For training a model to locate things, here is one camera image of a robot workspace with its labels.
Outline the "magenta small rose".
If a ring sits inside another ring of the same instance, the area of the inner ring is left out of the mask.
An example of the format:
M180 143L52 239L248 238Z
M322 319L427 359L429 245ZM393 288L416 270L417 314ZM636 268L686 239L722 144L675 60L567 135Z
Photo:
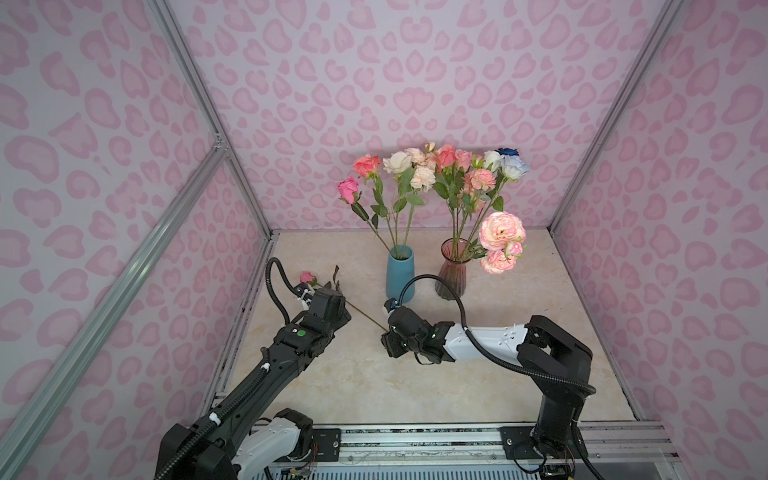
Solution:
M341 283L340 283L340 267L338 265L334 266L332 276L329 281L323 282L319 280L316 275L314 275L309 271L302 272L299 277L299 280L301 284L306 284L311 292L316 291L320 287L330 288L338 292L342 291ZM371 315L364 312L358 306L354 305L350 300L346 301L346 305L348 309L351 309L354 313L359 314L362 318L370 321L372 324L377 326L382 331L386 330L383 324L375 320Z
M390 251L391 247L385 242L384 238L379 233L380 216L375 210L369 211L361 203L362 193L360 190L359 182L349 176L347 179L339 182L336 185L336 189L340 199L346 203L351 208L353 213L369 227L369 229L374 233L384 248L387 251Z

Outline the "small pink spray roses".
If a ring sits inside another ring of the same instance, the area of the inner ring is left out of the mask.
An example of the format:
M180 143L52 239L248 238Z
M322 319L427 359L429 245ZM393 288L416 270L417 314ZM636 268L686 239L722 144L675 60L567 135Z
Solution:
M473 169L465 177L462 201L475 219L461 260L478 260L490 274L512 270L524 251L527 232L522 220L505 210L501 195L508 179L500 171Z

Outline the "pink cream spray roses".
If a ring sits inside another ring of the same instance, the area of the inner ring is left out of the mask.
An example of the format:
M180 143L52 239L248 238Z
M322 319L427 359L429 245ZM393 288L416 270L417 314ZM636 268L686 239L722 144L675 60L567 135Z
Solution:
M399 175L403 176L404 172L407 172L408 170L413 171L413 175L408 180L408 187L405 194L406 203L409 205L404 240L405 244L408 244L415 207L423 204L420 194L428 191L436 183L436 150L436 144L434 142L428 142L421 150L417 148L407 148L404 151L397 153L397 156L399 157Z

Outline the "cream pink rose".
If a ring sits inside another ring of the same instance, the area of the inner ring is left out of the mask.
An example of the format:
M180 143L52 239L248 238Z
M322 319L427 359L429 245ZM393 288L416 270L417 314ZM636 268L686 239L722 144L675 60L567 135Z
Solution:
M426 153L418 148L395 152L384 160L383 165L395 188L386 216L393 241L393 257L404 260L416 209L425 204L423 196L433 184L434 171L427 165Z

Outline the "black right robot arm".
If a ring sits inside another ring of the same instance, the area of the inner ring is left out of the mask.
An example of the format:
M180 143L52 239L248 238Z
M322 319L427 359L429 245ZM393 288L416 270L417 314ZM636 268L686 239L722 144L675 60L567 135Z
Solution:
M572 425L596 393L589 384L593 353L584 343L542 315L524 325L470 328L465 322L431 324L393 299L385 310L389 330L381 341L392 358L412 353L426 365L485 359L531 378L542 401L529 447L547 457L568 450Z

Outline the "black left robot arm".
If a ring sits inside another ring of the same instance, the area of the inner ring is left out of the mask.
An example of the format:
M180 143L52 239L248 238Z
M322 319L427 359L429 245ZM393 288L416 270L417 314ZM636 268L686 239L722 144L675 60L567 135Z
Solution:
M192 426L176 424L163 436L156 479L237 477L240 471L233 460L256 421L351 320L342 293L326 287L302 293L308 298L308 308L261 349L261 361L246 378Z

